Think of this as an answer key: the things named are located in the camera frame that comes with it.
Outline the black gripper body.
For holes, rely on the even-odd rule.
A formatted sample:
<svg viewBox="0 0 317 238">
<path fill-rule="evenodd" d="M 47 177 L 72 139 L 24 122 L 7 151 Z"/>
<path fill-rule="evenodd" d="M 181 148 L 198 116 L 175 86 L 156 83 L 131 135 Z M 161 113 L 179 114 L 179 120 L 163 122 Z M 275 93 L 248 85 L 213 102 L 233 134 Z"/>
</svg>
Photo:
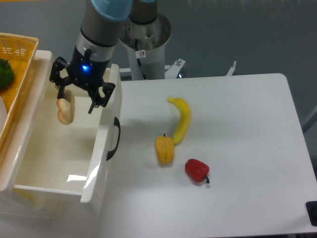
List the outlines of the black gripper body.
<svg viewBox="0 0 317 238">
<path fill-rule="evenodd" d="M 87 92 L 95 92 L 99 88 L 102 88 L 103 92 L 111 91 L 111 83 L 105 83 L 103 80 L 109 59 L 95 61 L 91 57 L 85 58 L 85 55 L 80 53 L 77 47 L 74 48 L 72 60 L 66 68 L 68 77 L 65 80 L 65 85 L 74 84 Z"/>
</svg>

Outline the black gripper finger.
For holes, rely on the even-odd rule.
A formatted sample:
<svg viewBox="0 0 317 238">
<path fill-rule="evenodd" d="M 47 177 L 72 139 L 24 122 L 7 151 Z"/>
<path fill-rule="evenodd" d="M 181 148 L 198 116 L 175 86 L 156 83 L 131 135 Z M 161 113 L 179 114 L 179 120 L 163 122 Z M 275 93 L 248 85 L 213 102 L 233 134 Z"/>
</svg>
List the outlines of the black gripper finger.
<svg viewBox="0 0 317 238">
<path fill-rule="evenodd" d="M 91 98 L 91 105 L 88 113 L 91 114 L 94 108 L 106 107 L 116 85 L 111 82 L 102 82 L 101 87 L 89 89 L 88 95 Z"/>
<path fill-rule="evenodd" d="M 64 69 L 67 72 L 67 76 L 61 77 L 60 73 Z M 57 93 L 58 99 L 63 98 L 66 86 L 69 86 L 73 83 L 74 78 L 70 75 L 69 69 L 70 69 L 70 64 L 63 57 L 58 57 L 52 64 L 49 81 L 55 84 L 55 87 L 58 90 L 58 93 Z"/>
</svg>

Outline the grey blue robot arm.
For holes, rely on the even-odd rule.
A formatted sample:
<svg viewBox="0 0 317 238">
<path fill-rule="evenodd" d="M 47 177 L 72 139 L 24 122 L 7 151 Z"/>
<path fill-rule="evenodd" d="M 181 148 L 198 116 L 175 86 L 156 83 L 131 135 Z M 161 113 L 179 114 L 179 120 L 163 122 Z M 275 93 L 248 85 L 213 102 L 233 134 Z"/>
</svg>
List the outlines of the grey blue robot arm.
<svg viewBox="0 0 317 238">
<path fill-rule="evenodd" d="M 58 57 L 52 65 L 50 82 L 58 88 L 58 117 L 69 124 L 75 114 L 75 99 L 66 86 L 73 84 L 85 91 L 93 108 L 105 107 L 115 84 L 103 76 L 119 35 L 128 18 L 137 23 L 151 23 L 157 17 L 155 0 L 88 0 L 72 60 Z"/>
</svg>

